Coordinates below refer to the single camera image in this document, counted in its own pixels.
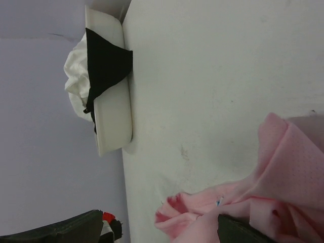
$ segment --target white fabric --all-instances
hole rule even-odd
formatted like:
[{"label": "white fabric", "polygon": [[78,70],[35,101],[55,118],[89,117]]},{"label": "white fabric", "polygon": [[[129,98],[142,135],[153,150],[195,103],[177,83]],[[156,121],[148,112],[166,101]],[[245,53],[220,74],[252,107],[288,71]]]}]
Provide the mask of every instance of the white fabric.
[{"label": "white fabric", "polygon": [[69,53],[64,65],[64,71],[68,76],[65,90],[69,93],[69,98],[75,113],[79,117],[91,122],[91,114],[85,114],[83,112],[86,108],[90,88],[86,34]]},{"label": "white fabric", "polygon": [[123,148],[132,243],[167,196],[247,176],[257,129],[324,111],[323,0],[132,0],[134,137]]},{"label": "white fabric", "polygon": [[110,232],[113,233],[109,223],[106,220],[103,220],[102,222],[103,222],[103,226],[102,226],[102,230],[101,230],[100,235],[104,235],[104,234],[107,234],[107,233],[110,233]]}]

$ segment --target pink fabric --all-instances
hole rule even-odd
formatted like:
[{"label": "pink fabric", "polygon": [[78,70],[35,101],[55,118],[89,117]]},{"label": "pink fabric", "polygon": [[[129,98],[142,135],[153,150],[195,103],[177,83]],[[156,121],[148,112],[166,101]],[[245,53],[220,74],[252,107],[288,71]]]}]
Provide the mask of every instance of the pink fabric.
[{"label": "pink fabric", "polygon": [[248,177],[168,197],[155,214],[155,226],[173,243],[215,243],[217,217],[227,214],[277,242],[324,242],[323,152],[273,113],[259,127],[259,143],[258,164]]}]

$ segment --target white plastic container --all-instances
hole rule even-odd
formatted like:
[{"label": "white plastic container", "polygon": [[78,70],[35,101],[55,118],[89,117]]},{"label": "white plastic container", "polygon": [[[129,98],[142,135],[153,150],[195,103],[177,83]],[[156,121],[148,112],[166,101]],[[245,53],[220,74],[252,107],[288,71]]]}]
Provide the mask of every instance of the white plastic container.
[{"label": "white plastic container", "polygon": [[[124,48],[121,23],[114,17],[86,6],[86,28]],[[128,81],[106,90],[94,101],[99,156],[122,148],[132,139],[132,114]]]}]

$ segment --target stain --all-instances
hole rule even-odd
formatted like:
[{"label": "stain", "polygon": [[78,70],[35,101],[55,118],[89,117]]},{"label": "stain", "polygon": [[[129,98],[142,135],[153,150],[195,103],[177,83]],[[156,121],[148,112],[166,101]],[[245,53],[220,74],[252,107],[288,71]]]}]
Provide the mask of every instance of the stain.
[{"label": "stain", "polygon": [[260,19],[260,21],[261,21],[262,23],[265,23],[265,22],[268,21],[268,17],[265,16],[265,15],[262,15],[259,19]]},{"label": "stain", "polygon": [[292,4],[292,0],[287,0],[286,1],[286,8],[289,7]]},{"label": "stain", "polygon": [[184,147],[181,145],[181,156],[185,161],[189,161],[188,157],[188,150],[184,149]]},{"label": "stain", "polygon": [[68,37],[68,36],[65,36],[65,35],[62,35],[62,34],[55,34],[55,33],[48,33],[48,34],[49,35],[54,35],[54,36],[58,36],[58,37],[64,38],[64,39],[66,39],[69,42],[74,42],[74,41],[77,40],[76,38]]},{"label": "stain", "polygon": [[316,110],[311,110],[308,115],[309,116],[318,116],[318,113]]}]

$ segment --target white cloth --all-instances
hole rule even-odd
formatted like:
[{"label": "white cloth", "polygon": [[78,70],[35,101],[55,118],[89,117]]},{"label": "white cloth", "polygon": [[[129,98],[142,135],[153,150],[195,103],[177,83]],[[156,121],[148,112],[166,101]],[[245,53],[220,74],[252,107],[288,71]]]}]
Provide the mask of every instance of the white cloth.
[{"label": "white cloth", "polygon": [[79,117],[91,122],[91,114],[83,112],[86,108],[90,88],[86,34],[69,53],[64,65],[64,71],[69,78],[65,84],[65,90],[69,93],[75,113]]},{"label": "white cloth", "polygon": [[[101,234],[100,236],[104,235],[104,234],[108,234],[110,232],[112,232],[114,234],[114,232],[112,231],[109,223],[106,220],[103,220],[103,226],[102,226],[102,230],[101,230]],[[121,243],[121,238],[117,239],[114,241],[115,243]]]}]

